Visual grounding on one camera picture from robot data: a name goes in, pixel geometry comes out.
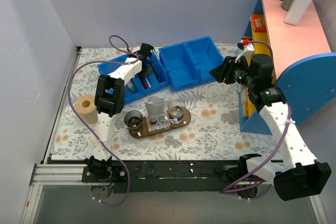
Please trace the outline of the white toothbrush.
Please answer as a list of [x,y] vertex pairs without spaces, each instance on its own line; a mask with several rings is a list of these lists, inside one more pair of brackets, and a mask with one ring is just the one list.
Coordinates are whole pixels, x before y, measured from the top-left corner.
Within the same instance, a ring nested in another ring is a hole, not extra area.
[[149,80],[148,80],[147,77],[145,77],[145,81],[146,81],[146,83],[147,83],[148,88],[151,88],[151,84],[150,84],[150,82],[149,82]]

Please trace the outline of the clear textured acrylic holder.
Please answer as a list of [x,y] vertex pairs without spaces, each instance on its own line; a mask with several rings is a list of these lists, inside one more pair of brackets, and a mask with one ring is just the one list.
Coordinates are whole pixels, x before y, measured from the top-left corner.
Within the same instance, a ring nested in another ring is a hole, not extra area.
[[[165,110],[165,116],[162,119],[170,119],[169,115],[168,115],[168,112],[166,110]],[[150,123],[150,119],[148,118],[148,115],[146,117],[146,122],[147,122],[148,130],[149,130],[150,133],[158,132],[159,130],[165,130],[165,129],[168,129],[171,126],[170,122],[152,124],[152,123]]]

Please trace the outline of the clear plastic cup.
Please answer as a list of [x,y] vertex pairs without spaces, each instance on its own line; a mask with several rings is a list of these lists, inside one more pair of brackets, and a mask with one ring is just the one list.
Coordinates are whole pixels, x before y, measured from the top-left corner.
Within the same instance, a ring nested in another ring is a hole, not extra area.
[[168,103],[167,110],[172,119],[176,118],[179,120],[184,115],[186,105],[182,100],[174,99]]

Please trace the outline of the dark smoked plastic cup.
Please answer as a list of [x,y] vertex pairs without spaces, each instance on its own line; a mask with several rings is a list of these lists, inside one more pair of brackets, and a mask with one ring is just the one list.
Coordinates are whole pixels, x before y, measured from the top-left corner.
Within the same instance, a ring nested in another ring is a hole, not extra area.
[[124,123],[131,133],[137,134],[143,131],[143,115],[140,111],[127,112],[124,116]]

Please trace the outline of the light blue toothbrush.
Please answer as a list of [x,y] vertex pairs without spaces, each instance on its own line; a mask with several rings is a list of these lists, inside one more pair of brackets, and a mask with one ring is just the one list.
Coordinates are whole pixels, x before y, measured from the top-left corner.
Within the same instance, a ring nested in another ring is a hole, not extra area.
[[152,124],[163,123],[163,122],[170,122],[172,124],[178,124],[179,120],[177,118],[173,118],[173,119],[155,119],[155,118],[150,118],[150,123],[152,123]]

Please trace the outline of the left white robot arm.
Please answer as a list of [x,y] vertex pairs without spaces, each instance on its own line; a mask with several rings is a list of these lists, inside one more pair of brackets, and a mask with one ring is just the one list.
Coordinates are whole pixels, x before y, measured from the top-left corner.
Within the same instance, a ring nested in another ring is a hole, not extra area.
[[116,114],[124,107],[125,86],[136,74],[146,71],[153,50],[153,46],[143,43],[139,50],[131,51],[115,71],[108,75],[101,74],[98,78],[94,104],[97,109],[99,139],[92,156],[85,159],[85,162],[90,174],[100,182],[106,182],[112,176],[108,164],[112,155],[108,151],[107,141],[111,138]]

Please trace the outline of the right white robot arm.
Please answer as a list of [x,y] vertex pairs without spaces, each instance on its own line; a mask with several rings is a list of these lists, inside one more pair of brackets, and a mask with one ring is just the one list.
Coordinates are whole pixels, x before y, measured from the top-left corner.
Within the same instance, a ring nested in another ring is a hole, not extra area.
[[302,139],[282,90],[272,83],[273,70],[270,56],[255,54],[250,62],[245,57],[227,56],[209,71],[218,83],[238,83],[246,88],[256,111],[278,140],[267,158],[260,154],[241,156],[237,168],[240,178],[226,186],[223,193],[243,191],[236,185],[257,176],[260,182],[252,188],[268,182],[283,201],[318,195],[331,176],[331,168],[327,162],[319,162]]

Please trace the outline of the red toothbrush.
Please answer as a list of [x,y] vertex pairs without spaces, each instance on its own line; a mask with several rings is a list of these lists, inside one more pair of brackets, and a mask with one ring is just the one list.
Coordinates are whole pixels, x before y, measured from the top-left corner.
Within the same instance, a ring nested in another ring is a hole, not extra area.
[[141,81],[141,83],[142,83],[142,86],[143,86],[144,90],[146,90],[148,87],[147,87],[147,85],[146,85],[146,81],[145,81],[145,79],[144,79],[143,77],[141,77],[141,78],[140,78],[140,81]]

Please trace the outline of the oval wooden tray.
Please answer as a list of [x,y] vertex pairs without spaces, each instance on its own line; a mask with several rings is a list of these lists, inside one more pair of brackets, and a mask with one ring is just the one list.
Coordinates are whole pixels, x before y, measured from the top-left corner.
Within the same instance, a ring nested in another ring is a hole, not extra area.
[[149,130],[148,130],[147,122],[146,122],[146,116],[143,116],[143,131],[141,133],[137,133],[137,134],[131,133],[129,130],[128,131],[129,131],[129,133],[132,137],[140,139],[140,138],[149,137],[149,136],[152,136],[152,135],[156,135],[156,134],[163,133],[163,132],[168,132],[168,131],[171,131],[171,130],[175,130],[175,129],[187,126],[190,123],[190,121],[191,121],[191,113],[190,113],[189,110],[186,110],[184,112],[183,117],[182,117],[182,121],[179,124],[172,124],[171,123],[171,126],[168,129],[159,130],[158,132],[150,133]]

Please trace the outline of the left blue divided bin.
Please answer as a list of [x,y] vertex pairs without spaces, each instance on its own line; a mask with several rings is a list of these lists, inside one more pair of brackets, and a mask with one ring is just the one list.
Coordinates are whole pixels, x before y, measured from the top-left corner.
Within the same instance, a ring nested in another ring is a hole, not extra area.
[[[111,59],[110,61],[124,62],[126,58],[127,54]],[[163,65],[160,63],[159,58],[156,56],[155,52],[152,52],[152,56],[149,61],[151,63],[151,66],[157,71],[157,73],[161,77],[162,83],[159,83],[155,74],[152,73],[149,76],[146,76],[151,84],[151,88],[147,88],[146,90],[144,90],[139,75],[136,75],[133,78],[133,83],[137,91],[136,93],[132,93],[127,86],[125,87],[125,104],[134,102],[135,100],[138,100],[144,96],[151,95],[157,91],[162,90],[170,84],[170,81],[168,81],[167,79],[167,72]],[[120,66],[121,65],[112,63],[101,63],[98,64],[98,71],[100,74],[108,75],[117,70]]]

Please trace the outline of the blue divided bin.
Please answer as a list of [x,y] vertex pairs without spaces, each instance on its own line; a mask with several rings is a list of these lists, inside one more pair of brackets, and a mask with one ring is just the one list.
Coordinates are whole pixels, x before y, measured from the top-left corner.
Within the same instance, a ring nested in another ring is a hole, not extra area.
[[162,47],[159,57],[172,91],[214,81],[209,72],[224,61],[209,36]]
[[[127,54],[111,59],[110,61],[124,62],[126,58]],[[127,86],[125,87],[125,104],[134,102],[135,100],[138,100],[144,96],[151,95],[157,91],[162,90],[170,84],[170,81],[168,81],[167,79],[167,72],[163,65],[160,63],[159,58],[156,56],[155,52],[152,52],[152,56],[149,61],[151,63],[151,66],[157,71],[157,73],[161,77],[162,83],[159,83],[155,74],[152,73],[149,76],[146,76],[151,84],[151,88],[147,88],[146,90],[144,90],[139,75],[136,75],[133,78],[133,83],[137,91],[136,93],[132,93]],[[98,71],[100,74],[108,75],[117,70],[120,66],[121,65],[112,63],[101,63],[98,64]]]

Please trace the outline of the white tube green cap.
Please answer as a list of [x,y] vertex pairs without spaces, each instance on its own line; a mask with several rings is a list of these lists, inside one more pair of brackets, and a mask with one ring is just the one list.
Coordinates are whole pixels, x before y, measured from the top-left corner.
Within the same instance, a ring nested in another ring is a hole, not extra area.
[[132,92],[132,93],[136,93],[136,87],[133,83],[133,79],[131,78],[128,82],[127,82],[127,87],[128,89]]

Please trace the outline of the sponge package box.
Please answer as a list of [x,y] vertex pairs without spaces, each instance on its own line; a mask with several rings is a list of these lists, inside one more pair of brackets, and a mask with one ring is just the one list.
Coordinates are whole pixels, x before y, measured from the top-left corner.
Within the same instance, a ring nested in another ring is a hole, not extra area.
[[242,104],[243,109],[243,117],[248,118],[248,95],[247,95],[247,88],[244,88],[242,85],[237,85],[237,91],[240,94],[240,101]]

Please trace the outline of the right blue divided bin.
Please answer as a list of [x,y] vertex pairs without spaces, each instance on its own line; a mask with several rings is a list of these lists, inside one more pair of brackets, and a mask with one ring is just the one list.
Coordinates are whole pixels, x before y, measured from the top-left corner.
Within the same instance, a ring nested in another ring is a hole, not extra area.
[[209,36],[162,47],[159,57],[172,91],[214,81],[209,72],[224,61]]

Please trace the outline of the floral table mat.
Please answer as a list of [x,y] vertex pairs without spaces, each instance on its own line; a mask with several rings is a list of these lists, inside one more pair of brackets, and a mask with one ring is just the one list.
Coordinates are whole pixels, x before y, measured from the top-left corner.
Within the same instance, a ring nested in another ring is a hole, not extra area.
[[[121,56],[112,48],[83,48],[78,66],[94,60]],[[79,70],[71,87],[73,104],[85,94],[95,94],[97,64]],[[135,139],[124,124],[131,110],[147,115],[145,102],[169,102],[181,99],[191,112],[191,122],[182,128],[150,137]],[[122,160],[235,160],[244,154],[258,153],[268,157],[278,140],[271,135],[240,131],[237,87],[235,84],[210,82],[172,92],[170,87],[125,105],[116,115],[109,148]],[[52,162],[76,162],[91,156],[97,140],[66,103],[54,134],[50,152]]]

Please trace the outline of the orange snack box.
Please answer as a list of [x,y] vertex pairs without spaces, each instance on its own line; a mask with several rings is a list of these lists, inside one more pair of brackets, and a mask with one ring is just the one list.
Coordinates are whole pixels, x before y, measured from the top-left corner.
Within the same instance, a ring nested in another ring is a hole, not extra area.
[[254,31],[255,33],[267,32],[265,17],[263,14],[252,14],[250,17],[250,24],[252,31]]

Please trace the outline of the blue pink shelf unit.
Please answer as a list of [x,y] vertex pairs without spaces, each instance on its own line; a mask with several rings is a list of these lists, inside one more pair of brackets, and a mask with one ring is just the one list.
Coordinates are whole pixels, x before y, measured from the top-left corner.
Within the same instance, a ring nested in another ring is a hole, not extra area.
[[280,0],[258,0],[272,47],[276,85],[301,124],[335,98],[335,53],[330,50],[313,3],[296,26],[284,23]]

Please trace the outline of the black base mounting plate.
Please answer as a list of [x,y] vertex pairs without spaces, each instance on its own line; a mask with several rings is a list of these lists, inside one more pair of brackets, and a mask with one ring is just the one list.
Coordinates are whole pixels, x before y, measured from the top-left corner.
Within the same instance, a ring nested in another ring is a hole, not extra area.
[[243,175],[239,161],[91,161],[83,183],[106,184],[116,194],[144,192],[221,192]]

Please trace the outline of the aluminium frame rail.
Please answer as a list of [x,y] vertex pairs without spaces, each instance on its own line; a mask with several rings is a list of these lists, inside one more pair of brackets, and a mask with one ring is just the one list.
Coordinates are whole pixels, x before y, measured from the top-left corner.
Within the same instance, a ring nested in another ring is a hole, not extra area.
[[38,164],[29,183],[21,223],[33,223],[44,186],[80,185],[84,164]]

